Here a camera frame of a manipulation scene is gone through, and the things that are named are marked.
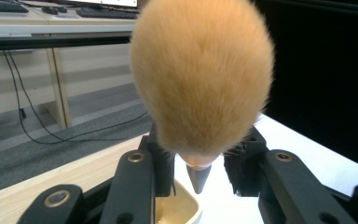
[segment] white surface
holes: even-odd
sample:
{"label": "white surface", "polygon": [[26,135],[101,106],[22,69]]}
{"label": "white surface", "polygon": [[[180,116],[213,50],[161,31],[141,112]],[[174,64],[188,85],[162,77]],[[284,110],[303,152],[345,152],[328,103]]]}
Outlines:
{"label": "white surface", "polygon": [[[255,124],[267,141],[269,149],[283,149],[295,153],[326,186],[344,194],[352,194],[358,185],[358,164],[294,132],[279,122],[261,115]],[[197,195],[203,207],[200,224],[263,223],[258,210],[258,198],[240,198],[232,194],[220,156],[213,163],[203,192]],[[192,189],[185,162],[176,157],[175,177]]]}

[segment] black cable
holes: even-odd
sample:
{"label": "black cable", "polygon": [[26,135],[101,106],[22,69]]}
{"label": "black cable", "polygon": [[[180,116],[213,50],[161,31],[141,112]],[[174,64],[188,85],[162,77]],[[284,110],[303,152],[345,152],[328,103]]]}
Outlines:
{"label": "black cable", "polygon": [[21,88],[22,88],[22,90],[24,91],[24,94],[25,94],[25,96],[26,96],[26,98],[27,98],[27,100],[28,100],[28,102],[29,102],[29,104],[30,104],[30,106],[31,106],[31,108],[32,108],[32,110],[33,110],[35,116],[36,116],[37,119],[39,120],[39,123],[42,125],[42,127],[44,128],[44,130],[45,130],[46,132],[48,132],[51,136],[53,136],[53,137],[55,137],[55,138],[57,138],[57,139],[60,140],[60,141],[51,142],[51,143],[44,143],[44,142],[37,141],[37,140],[33,139],[33,137],[32,137],[30,134],[28,134],[28,132],[26,131],[26,129],[25,129],[24,125],[23,125],[22,118],[21,118],[20,97],[19,97],[19,91],[18,91],[18,89],[17,89],[16,79],[15,79],[15,77],[14,77],[14,72],[13,72],[13,69],[12,69],[12,67],[11,67],[11,64],[10,64],[8,58],[7,58],[7,54],[6,54],[5,51],[3,51],[3,52],[4,52],[4,54],[5,54],[5,58],[6,58],[6,60],[7,60],[7,65],[9,66],[11,75],[12,75],[12,77],[13,77],[13,84],[14,84],[14,88],[15,88],[16,96],[17,96],[17,105],[18,105],[18,109],[19,109],[19,116],[20,116],[21,127],[22,127],[22,129],[24,130],[25,134],[26,134],[32,141],[34,141],[34,142],[36,142],[36,143],[38,143],[38,144],[52,145],[52,144],[59,144],[59,143],[62,143],[62,142],[90,142],[90,141],[119,141],[119,140],[126,140],[126,139],[128,139],[128,137],[126,137],[126,138],[116,138],[116,139],[84,139],[84,140],[71,140],[71,139],[77,138],[77,137],[82,136],[82,135],[85,135],[85,134],[96,133],[96,132],[99,132],[99,131],[103,131],[103,130],[106,130],[106,129],[110,129],[110,128],[117,127],[117,126],[119,126],[119,125],[123,125],[123,124],[126,124],[126,123],[130,123],[130,122],[136,121],[137,119],[143,117],[143,116],[147,113],[147,111],[145,111],[142,115],[138,116],[138,117],[135,118],[135,119],[131,119],[131,120],[128,120],[128,121],[125,121],[125,122],[122,122],[122,123],[119,123],[119,124],[111,125],[111,126],[108,126],[108,127],[105,127],[105,128],[101,128],[101,129],[98,129],[98,130],[94,130],[94,131],[90,131],[90,132],[86,132],[86,133],[81,133],[81,134],[78,134],[78,135],[75,135],[75,136],[72,136],[72,137],[69,137],[69,138],[66,138],[66,139],[62,139],[62,138],[60,138],[59,136],[55,135],[54,133],[50,132],[50,131],[47,129],[46,125],[45,125],[45,124],[43,123],[43,121],[41,120],[41,118],[39,118],[39,116],[37,115],[37,113],[36,113],[36,111],[35,111],[35,109],[34,109],[34,106],[33,106],[32,102],[31,102],[31,99],[30,99],[28,93],[26,92],[26,90],[25,90],[25,88],[24,88],[24,85],[23,85],[23,82],[22,82],[22,78],[21,78],[19,69],[18,69],[18,67],[17,67],[17,65],[16,65],[16,63],[15,63],[15,61],[14,61],[14,59],[13,59],[13,57],[12,57],[10,51],[9,51],[8,54],[9,54],[9,56],[10,56],[11,61],[13,62],[14,67],[16,68],[16,72],[17,72],[18,77],[19,77],[19,81],[20,81],[20,84],[21,84]]}

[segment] desk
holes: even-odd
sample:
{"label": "desk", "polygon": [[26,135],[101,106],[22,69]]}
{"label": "desk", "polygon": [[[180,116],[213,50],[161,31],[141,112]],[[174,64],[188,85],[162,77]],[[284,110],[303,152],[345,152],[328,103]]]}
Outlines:
{"label": "desk", "polygon": [[[358,185],[357,163],[267,116],[261,116],[255,127],[266,138],[269,149],[280,148],[297,154],[327,187],[351,195],[353,188]],[[108,179],[115,172],[120,156],[128,150],[136,149],[140,139],[141,137],[133,138],[0,190],[0,223],[15,223],[32,200],[52,186],[77,184],[86,191]],[[223,162],[223,156],[220,156],[213,163],[205,188],[197,195],[203,207],[200,223],[263,223],[257,198],[239,198],[232,194]],[[175,159],[175,178],[185,188],[192,190],[186,164],[180,157]]]}
{"label": "desk", "polygon": [[[40,8],[29,13],[0,13],[0,36],[129,35],[134,21],[88,19],[68,13],[53,16]],[[68,98],[132,83],[129,44],[34,49],[12,52],[34,105],[44,105],[63,128],[71,125]],[[0,113],[17,109],[12,77],[0,53]],[[21,94],[21,107],[28,106]]]}

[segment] gray carpet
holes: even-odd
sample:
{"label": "gray carpet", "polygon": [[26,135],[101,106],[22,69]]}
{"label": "gray carpet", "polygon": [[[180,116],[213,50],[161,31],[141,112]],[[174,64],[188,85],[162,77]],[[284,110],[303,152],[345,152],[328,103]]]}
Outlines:
{"label": "gray carpet", "polygon": [[[145,113],[144,105],[138,104],[86,121],[68,129],[55,132],[62,139],[92,132],[101,128],[123,123]],[[26,142],[10,149],[0,151],[0,189],[9,187],[23,180],[40,175],[68,162],[78,160],[94,152],[111,147],[134,136],[150,130],[152,119],[146,113],[137,120],[130,121],[114,128],[108,128],[71,139],[74,142],[61,142],[44,145],[36,142]],[[56,138],[48,135],[37,139],[40,142],[57,142]]]}

